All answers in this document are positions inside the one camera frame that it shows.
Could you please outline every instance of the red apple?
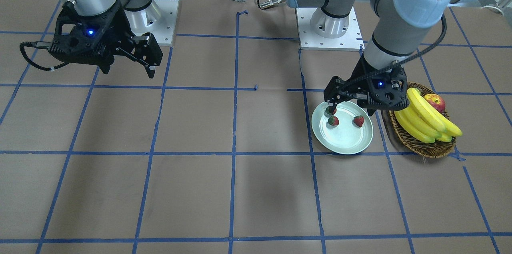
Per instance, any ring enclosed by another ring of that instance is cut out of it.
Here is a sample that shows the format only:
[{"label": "red apple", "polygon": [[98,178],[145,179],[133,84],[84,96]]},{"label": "red apple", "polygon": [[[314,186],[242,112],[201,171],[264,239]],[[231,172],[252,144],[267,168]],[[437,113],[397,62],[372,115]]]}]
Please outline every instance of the red apple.
[{"label": "red apple", "polygon": [[423,98],[428,101],[428,103],[432,105],[435,110],[439,111],[440,113],[444,111],[446,104],[444,103],[444,100],[441,98],[441,96],[437,94],[427,94],[423,96]]}]

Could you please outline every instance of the plate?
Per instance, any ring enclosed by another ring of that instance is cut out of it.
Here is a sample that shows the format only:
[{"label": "plate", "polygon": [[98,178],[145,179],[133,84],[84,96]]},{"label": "plate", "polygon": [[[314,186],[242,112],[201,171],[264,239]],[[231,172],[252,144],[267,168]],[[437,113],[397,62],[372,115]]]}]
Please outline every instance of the plate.
[{"label": "plate", "polygon": [[[327,123],[330,117],[325,113],[327,106],[326,102],[322,102],[311,117],[313,133],[320,143],[340,154],[356,154],[365,150],[373,139],[373,125],[364,109],[350,101],[338,104],[335,116],[340,124],[331,126]],[[361,128],[352,122],[358,115],[364,117]]]}]

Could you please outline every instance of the bunch of bananas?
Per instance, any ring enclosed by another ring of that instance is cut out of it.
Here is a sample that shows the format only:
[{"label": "bunch of bananas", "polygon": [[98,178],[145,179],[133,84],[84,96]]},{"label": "bunch of bananas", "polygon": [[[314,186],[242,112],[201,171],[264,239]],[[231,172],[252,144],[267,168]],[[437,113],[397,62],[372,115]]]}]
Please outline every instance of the bunch of bananas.
[{"label": "bunch of bananas", "polygon": [[460,128],[421,97],[418,89],[407,89],[407,97],[410,105],[395,111],[395,117],[412,137],[423,143],[434,143],[436,140],[449,142],[452,137],[462,136]]}]

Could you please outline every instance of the fruit basket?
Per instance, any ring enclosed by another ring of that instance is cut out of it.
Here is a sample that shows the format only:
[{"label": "fruit basket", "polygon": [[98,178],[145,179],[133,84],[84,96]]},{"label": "fruit basket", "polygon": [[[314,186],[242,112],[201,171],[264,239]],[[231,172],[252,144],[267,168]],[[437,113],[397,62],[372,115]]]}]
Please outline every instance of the fruit basket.
[{"label": "fruit basket", "polygon": [[[408,82],[407,88],[420,89],[422,96],[426,94],[435,94],[435,92],[432,91],[432,89],[415,82]],[[446,110],[443,111],[442,115],[446,117],[448,120],[450,119],[450,116],[448,116]],[[393,129],[395,130],[395,133],[400,142],[402,142],[402,144],[404,144],[408,149],[410,149],[412,152],[418,155],[428,158],[441,158],[450,154],[450,152],[455,147],[455,137],[453,137],[452,141],[450,142],[435,141],[434,143],[423,143],[421,141],[418,141],[416,138],[412,137],[409,133],[407,133],[407,131],[405,131],[404,128],[402,128],[402,126],[398,123],[395,117],[395,113],[393,111],[389,111],[389,116],[391,125],[393,126]]]}]

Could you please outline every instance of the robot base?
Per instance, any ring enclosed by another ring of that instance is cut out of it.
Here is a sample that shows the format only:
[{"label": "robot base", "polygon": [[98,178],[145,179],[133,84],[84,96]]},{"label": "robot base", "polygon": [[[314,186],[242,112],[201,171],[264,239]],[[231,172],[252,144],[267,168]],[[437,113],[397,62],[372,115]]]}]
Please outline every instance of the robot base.
[{"label": "robot base", "polygon": [[[153,2],[157,4],[158,12],[161,14],[161,17],[154,23],[145,23],[147,26],[139,26],[138,28],[132,27],[132,31],[137,36],[151,32],[160,46],[172,46],[174,44],[179,0],[154,0]],[[136,13],[142,16],[146,15],[142,13],[145,11],[146,10]],[[127,16],[130,24],[134,24],[135,20],[142,19],[142,17],[131,17],[128,13]]]},{"label": "robot base", "polygon": [[362,42],[359,23],[355,16],[354,8],[349,15],[349,27],[346,33],[339,38],[325,38],[314,32],[310,20],[316,8],[297,8],[298,35],[300,37],[300,48],[305,50],[340,50],[359,51],[364,43]]}]

